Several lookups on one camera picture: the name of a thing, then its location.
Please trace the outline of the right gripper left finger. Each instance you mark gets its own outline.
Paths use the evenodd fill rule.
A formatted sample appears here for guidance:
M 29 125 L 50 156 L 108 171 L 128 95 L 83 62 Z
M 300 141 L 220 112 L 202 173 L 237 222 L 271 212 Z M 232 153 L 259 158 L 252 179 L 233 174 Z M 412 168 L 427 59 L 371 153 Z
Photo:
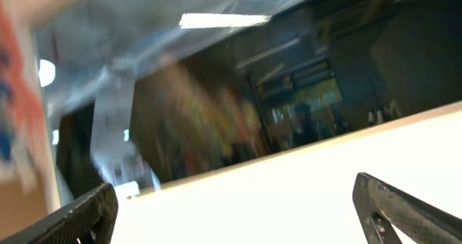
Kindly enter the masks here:
M 110 244 L 117 214 L 115 189 L 104 183 L 1 244 Z

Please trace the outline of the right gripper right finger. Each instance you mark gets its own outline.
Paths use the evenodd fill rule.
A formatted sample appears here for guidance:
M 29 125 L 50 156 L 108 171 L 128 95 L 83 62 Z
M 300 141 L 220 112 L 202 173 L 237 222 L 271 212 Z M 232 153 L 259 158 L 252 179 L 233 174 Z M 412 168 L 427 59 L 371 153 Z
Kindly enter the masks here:
M 358 173 L 352 199 L 368 244 L 461 244 L 461 219 L 367 173 Z

